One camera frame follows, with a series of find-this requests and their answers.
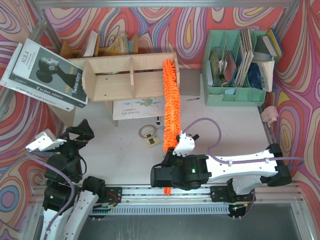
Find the orange microfiber duster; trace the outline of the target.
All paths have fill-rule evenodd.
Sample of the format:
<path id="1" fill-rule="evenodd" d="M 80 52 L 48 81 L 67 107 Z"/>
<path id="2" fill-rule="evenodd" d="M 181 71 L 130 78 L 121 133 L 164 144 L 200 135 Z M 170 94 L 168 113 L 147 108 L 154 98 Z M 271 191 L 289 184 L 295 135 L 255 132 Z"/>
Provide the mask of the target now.
<path id="1" fill-rule="evenodd" d="M 174 59 L 166 59 L 162 67 L 165 99 L 163 150 L 166 153 L 169 148 L 178 145 L 177 135 L 181 132 L 181 98 Z"/>

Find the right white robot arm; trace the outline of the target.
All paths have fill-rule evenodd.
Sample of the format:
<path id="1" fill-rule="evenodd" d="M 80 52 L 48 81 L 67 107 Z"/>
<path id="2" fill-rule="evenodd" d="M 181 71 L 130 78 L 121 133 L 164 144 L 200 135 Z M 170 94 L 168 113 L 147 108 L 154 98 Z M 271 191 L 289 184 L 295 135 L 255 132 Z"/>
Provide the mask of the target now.
<path id="1" fill-rule="evenodd" d="M 164 160 L 151 168 L 150 185 L 189 191 L 227 178 L 227 193 L 231 197 L 244 196 L 262 184 L 280 187 L 292 182 L 290 170 L 282 157 L 277 143 L 258 153 L 222 157 L 219 161 L 205 154 L 177 156 L 170 148 Z"/>

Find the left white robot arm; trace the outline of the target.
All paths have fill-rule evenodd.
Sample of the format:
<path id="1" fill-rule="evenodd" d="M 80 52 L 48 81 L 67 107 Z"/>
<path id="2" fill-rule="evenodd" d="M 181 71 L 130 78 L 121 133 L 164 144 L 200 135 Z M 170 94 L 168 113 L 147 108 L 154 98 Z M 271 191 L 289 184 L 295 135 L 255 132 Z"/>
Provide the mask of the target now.
<path id="1" fill-rule="evenodd" d="M 80 149 L 94 138 L 88 121 L 68 127 L 60 135 L 62 144 L 46 162 L 47 179 L 43 200 L 42 240 L 76 240 L 93 209 L 106 193 L 105 181 L 83 178 Z"/>

